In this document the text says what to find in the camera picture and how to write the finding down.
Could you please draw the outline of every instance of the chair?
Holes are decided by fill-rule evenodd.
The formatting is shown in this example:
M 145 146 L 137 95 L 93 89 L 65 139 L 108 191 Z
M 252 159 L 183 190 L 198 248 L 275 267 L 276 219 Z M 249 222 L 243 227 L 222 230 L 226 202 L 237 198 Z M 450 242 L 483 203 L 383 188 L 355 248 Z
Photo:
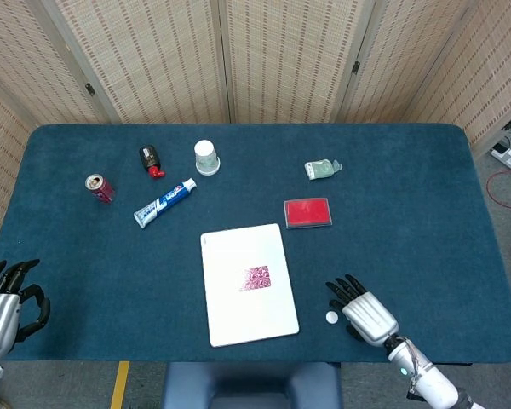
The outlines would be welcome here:
M 209 409 L 215 398 L 217 403 L 225 397 L 234 397 L 243 408 L 257 396 L 281 394 L 291 409 L 342 409 L 340 372 L 340 364 L 325 362 L 170 363 L 162 408 Z

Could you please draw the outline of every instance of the toothpaste tube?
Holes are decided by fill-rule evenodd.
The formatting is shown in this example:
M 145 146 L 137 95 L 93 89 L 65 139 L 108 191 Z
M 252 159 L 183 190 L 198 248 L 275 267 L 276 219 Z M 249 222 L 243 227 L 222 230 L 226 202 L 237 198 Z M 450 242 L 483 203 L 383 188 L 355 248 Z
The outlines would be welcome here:
M 184 199 L 194 187 L 197 187 L 193 179 L 187 179 L 176 186 L 170 192 L 165 193 L 159 199 L 153 200 L 148 206 L 135 212 L 135 220 L 144 228 L 149 222 L 167 210 L 170 206 Z

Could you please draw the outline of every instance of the red card case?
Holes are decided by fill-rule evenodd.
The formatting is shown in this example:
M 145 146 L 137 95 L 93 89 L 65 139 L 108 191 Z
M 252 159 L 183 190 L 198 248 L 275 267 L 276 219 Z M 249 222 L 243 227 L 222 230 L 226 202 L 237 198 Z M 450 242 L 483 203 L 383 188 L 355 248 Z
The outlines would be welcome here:
M 286 200 L 284 214 L 286 228 L 315 228 L 332 224 L 327 198 Z

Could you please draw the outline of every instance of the floor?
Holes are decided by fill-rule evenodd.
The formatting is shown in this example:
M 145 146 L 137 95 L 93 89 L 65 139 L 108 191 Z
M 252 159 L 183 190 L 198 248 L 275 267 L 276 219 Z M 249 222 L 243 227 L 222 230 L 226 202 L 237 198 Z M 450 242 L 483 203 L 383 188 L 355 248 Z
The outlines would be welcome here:
M 504 169 L 488 155 L 478 160 L 476 166 L 483 188 L 489 175 Z M 491 188 L 497 197 L 511 204 L 511 175 L 498 177 Z M 511 210 L 488 198 L 487 204 L 511 283 Z M 14 409 L 157 409 L 166 369 L 161 363 L 131 362 L 123 405 L 111 406 L 117 362 L 6 362 L 4 366 L 6 375 L 1 395 Z M 442 366 L 441 370 L 454 384 L 467 388 L 486 409 L 511 409 L 511 363 Z M 391 365 L 346 364 L 342 366 L 342 379 L 346 409 L 427 407 L 405 399 L 408 384 Z M 116 395 L 120 396 L 120 383 L 118 387 Z M 261 403 L 256 402 L 254 407 L 261 407 Z M 279 402 L 276 407 L 284 407 L 284 403 Z

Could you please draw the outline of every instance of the yellow floor tape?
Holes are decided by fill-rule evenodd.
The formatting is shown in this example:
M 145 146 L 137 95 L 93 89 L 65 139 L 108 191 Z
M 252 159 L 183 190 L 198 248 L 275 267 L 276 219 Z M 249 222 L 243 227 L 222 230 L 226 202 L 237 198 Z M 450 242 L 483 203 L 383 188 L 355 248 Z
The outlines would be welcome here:
M 119 362 L 118 374 L 116 376 L 116 386 L 113 388 L 112 404 L 110 409 L 121 409 L 123 405 L 123 395 L 127 386 L 127 376 L 129 375 L 129 364 L 127 360 Z

